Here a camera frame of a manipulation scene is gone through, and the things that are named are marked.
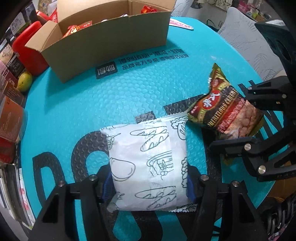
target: red snack bag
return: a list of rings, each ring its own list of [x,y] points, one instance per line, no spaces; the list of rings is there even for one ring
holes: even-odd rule
[[[15,144],[0,137],[0,161],[12,163],[15,156]]]
[[[77,26],[77,25],[72,25],[68,27],[68,31],[66,32],[66,34],[63,36],[63,38],[67,37],[70,34],[76,33],[77,31],[83,29],[83,28],[87,28],[89,26],[92,25],[92,21],[88,21],[85,23],[82,23],[81,25]]]
[[[52,12],[52,14],[49,16],[49,19],[51,21],[54,21],[57,23],[57,8]]]
[[[210,92],[187,111],[188,118],[219,133],[220,139],[254,135],[262,127],[263,113],[244,99],[214,64]]]
[[[142,8],[141,13],[147,13],[147,12],[157,12],[157,10],[152,8],[152,7],[149,7],[149,6],[145,5]]]
[[[76,33],[78,30],[80,29],[80,27],[78,25],[72,25],[68,27],[68,31],[66,32],[66,34],[63,36],[63,38],[67,37],[70,34]]]
[[[91,25],[92,25],[92,21],[88,21],[88,22],[85,22],[83,24],[80,24],[79,27],[80,27],[80,29],[83,29],[83,28],[87,28],[87,27],[89,27]]]

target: white chair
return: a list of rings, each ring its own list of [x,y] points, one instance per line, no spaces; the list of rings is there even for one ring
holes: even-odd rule
[[[249,62],[263,81],[266,81],[274,78],[284,67],[254,23],[255,21],[238,9],[230,7],[218,34]]]

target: metal screw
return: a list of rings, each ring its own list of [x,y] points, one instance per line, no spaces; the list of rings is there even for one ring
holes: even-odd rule
[[[59,187],[62,187],[65,184],[66,184],[65,181],[63,181],[63,180],[59,181]]]
[[[244,149],[245,149],[245,150],[251,150],[251,144],[250,144],[250,143],[247,143],[247,144],[244,146]]]
[[[89,176],[89,180],[91,180],[91,181],[94,181],[94,180],[96,180],[97,178],[98,178],[98,177],[97,177],[95,174]]]
[[[239,182],[238,181],[232,181],[232,185],[235,186],[235,187],[238,187],[239,186]]]
[[[258,172],[259,174],[264,174],[266,172],[266,167],[261,165],[259,168],[258,168]]]
[[[207,180],[209,180],[210,178],[209,178],[208,175],[201,175],[201,176],[200,176],[200,179],[203,180],[203,181],[207,181]]]

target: logo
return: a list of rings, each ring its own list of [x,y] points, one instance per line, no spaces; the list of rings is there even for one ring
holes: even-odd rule
[[[96,79],[101,79],[105,76],[117,73],[117,67],[114,61],[102,64],[96,67]]]
[[[211,110],[213,109],[216,104],[219,102],[221,97],[221,93],[219,90],[213,90],[203,101],[202,101],[202,108],[204,110]]]

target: white snack package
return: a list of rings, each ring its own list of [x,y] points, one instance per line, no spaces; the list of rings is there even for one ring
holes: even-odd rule
[[[185,112],[101,129],[117,194],[108,211],[173,211],[190,203]]]

